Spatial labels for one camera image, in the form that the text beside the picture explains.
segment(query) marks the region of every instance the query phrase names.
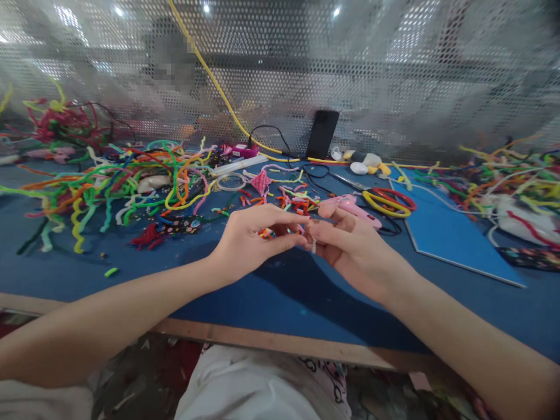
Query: perforated metal sheet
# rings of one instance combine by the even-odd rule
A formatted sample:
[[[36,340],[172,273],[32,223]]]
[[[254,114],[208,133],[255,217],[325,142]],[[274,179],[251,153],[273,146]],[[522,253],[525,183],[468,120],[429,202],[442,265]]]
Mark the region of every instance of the perforated metal sheet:
[[[272,124],[304,152],[317,109],[333,145],[401,162],[460,162],[459,144],[559,141],[555,0],[178,0],[245,128]],[[95,100],[138,135],[245,140],[164,0],[0,0],[0,88]],[[281,148],[266,130],[265,143]]]

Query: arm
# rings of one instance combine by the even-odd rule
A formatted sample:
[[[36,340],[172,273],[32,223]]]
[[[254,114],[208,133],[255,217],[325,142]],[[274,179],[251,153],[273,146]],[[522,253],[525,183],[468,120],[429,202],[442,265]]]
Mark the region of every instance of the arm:
[[[48,388],[79,383],[181,306],[305,244],[302,236],[285,233],[286,227],[296,229],[295,224],[307,220],[272,205],[233,212],[209,257],[95,293],[2,339],[0,380]],[[272,227],[279,237],[265,242],[256,235],[264,227]]]
[[[373,229],[323,206],[309,235],[358,291],[381,303],[460,374],[504,419],[548,419],[560,401],[560,366],[469,311],[421,277]]]

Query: scissors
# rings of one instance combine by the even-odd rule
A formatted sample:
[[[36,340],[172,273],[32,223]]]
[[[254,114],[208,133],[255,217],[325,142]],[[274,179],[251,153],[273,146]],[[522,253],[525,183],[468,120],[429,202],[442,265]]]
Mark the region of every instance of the scissors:
[[[364,184],[351,181],[334,173],[331,173],[331,175],[361,191],[362,197],[371,207],[387,216],[398,219],[406,219],[417,208],[414,200],[401,192],[392,190],[390,188],[377,187],[372,188],[372,192],[370,192],[369,187],[365,186]],[[376,201],[383,203],[384,205],[380,206],[376,203]]]

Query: blue foam board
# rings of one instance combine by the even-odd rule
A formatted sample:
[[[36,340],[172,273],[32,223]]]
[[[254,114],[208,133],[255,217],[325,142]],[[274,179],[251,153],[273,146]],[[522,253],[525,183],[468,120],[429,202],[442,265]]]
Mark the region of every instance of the blue foam board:
[[[415,176],[412,170],[404,169],[404,172],[411,180]],[[451,210],[421,188],[407,191],[403,184],[391,182],[391,185],[394,190],[411,197],[418,206],[406,220],[417,252],[517,287],[527,287],[466,214]],[[441,191],[435,188],[433,191],[455,206]]]

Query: yellow scissors handle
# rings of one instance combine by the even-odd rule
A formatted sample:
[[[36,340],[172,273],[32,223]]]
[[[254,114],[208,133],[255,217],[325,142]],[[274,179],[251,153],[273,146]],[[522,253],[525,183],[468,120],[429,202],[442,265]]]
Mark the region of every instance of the yellow scissors handle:
[[[405,206],[402,206],[399,203],[395,203],[394,201],[387,200],[378,195],[372,194],[369,191],[362,192],[362,196],[364,200],[366,200],[371,207],[373,207],[377,211],[380,211],[383,214],[386,214],[387,216],[391,216],[398,219],[406,219],[411,214],[410,210],[407,209]],[[387,204],[388,206],[393,207],[397,210],[401,210],[401,213],[389,211],[381,207],[379,204],[377,204],[376,201],[382,202],[383,204]]]

